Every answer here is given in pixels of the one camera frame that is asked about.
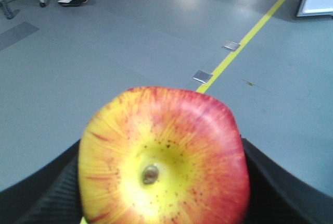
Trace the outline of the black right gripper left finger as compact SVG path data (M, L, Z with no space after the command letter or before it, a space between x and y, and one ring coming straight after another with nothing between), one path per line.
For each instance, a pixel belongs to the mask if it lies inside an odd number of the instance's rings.
M80 223L79 142L1 191L1 223Z

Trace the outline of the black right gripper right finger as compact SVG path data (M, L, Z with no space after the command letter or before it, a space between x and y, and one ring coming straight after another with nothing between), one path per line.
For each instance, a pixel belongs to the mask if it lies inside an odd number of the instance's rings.
M245 223L332 223L332 197L301 181L243 138L250 176Z

